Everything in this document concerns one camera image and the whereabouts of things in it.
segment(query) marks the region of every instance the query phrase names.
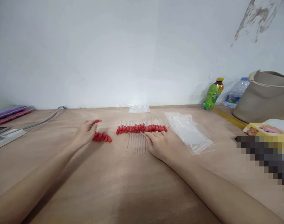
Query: gray cable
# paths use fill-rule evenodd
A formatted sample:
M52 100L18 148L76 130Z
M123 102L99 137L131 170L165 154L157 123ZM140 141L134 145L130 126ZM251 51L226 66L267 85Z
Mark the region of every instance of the gray cable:
M0 136L8 135L8 134L17 132L17 131L22 130L22 129L28 129L28 128L35 127L35 126L37 126L37 125L43 124L43 123L49 121L50 119L52 119L52 118L57 114L57 112L58 112L61 108L66 109L64 106L60 106L60 107L58 107L58 109L57 109L52 115L50 115L50 116L49 116L47 119L45 119L44 121L41 121L41 122L36 123L36 124L31 124L31 125L29 125L29 126L26 126L26 127L23 127L23 128L17 129L17 130L12 130L12 131L6 132L6 133L4 133L4 134L0 134Z

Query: pixelated area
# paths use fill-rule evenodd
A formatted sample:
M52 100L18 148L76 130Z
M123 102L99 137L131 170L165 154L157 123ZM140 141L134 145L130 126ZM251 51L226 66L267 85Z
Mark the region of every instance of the pixelated area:
M272 173L284 185L284 136L237 136L237 148L244 148L251 160Z

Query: purple folder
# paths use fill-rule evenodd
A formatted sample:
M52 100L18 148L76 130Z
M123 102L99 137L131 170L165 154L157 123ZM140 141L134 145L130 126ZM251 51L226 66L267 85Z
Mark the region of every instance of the purple folder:
M3 109L0 109L0 118L8 116L10 114L19 112L21 110L26 109L27 106L21 106L21 105L14 105L14 106L9 106L9 107L5 107Z

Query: wooden table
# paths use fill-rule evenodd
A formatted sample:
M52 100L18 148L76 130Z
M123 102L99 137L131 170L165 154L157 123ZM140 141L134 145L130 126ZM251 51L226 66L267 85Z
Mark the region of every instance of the wooden table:
M20 128L53 112L34 111L6 125ZM61 110L0 148L0 195L68 144L81 122L101 118L98 131L106 131L113 142L92 142L81 149L24 223L219 223L166 164L149 152L126 151L128 134L115 134L122 119L163 119L162 112L191 114L213 140L215 151L191 155L191 162L237 185L284 219L282 186L236 148L234 137L244 133L199 105L153 107L145 114L128 114L128 108ZM187 150L168 134L175 150Z

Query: bottle label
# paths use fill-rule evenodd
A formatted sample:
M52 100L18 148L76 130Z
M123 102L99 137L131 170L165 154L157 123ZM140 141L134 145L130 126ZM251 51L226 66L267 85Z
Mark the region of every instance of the bottle label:
M238 101L240 100L240 96L230 96L228 95L225 99L226 102L228 103L238 103Z
M223 89L224 85L212 84L208 89L206 99L202 104L202 108L205 110L211 110L214 107L216 100L220 96Z

